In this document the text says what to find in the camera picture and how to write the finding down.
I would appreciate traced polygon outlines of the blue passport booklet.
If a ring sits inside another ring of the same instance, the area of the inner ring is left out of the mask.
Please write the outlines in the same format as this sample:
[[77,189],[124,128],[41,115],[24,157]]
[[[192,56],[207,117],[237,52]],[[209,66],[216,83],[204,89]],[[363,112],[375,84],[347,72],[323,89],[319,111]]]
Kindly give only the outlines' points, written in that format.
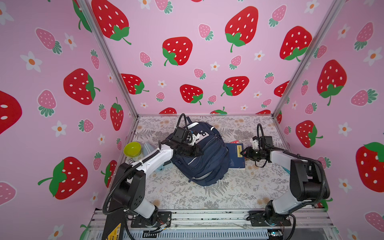
[[229,150],[230,157],[230,169],[244,169],[245,158],[241,155],[241,152],[244,150],[244,145],[240,143],[227,143],[226,144]]

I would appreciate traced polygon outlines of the navy blue student backpack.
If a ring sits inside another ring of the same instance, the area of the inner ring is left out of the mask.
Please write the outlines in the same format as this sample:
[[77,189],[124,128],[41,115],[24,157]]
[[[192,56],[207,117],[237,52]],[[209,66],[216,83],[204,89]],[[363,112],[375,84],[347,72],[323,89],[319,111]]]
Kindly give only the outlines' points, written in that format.
[[197,147],[202,151],[198,157],[183,157],[174,153],[171,162],[189,179],[206,187],[221,180],[230,166],[229,150],[219,131],[205,122],[192,122],[187,117],[188,129],[194,135]]

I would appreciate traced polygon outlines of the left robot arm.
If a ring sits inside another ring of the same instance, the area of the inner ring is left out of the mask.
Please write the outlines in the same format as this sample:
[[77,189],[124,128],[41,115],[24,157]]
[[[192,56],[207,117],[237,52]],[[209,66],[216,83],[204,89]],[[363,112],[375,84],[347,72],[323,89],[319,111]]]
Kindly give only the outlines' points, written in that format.
[[111,215],[123,210],[155,220],[158,208],[145,198],[146,179],[174,155],[199,157],[203,151],[196,141],[199,134],[189,129],[187,117],[181,114],[174,132],[161,141],[159,147],[144,159],[134,163],[117,179],[103,204],[103,214]]

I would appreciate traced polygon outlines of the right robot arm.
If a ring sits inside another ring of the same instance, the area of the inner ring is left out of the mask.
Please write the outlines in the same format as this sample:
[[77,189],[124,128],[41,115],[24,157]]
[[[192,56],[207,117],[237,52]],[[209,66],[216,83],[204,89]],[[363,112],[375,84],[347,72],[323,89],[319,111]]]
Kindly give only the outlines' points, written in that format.
[[261,124],[251,147],[241,155],[254,161],[255,166],[264,168],[267,164],[283,167],[290,174],[289,190],[277,199],[269,201],[261,213],[249,213],[247,220],[258,224],[274,226],[293,216],[293,212],[309,205],[316,205],[330,195],[325,170],[318,160],[293,154],[274,147],[272,138],[265,136]]

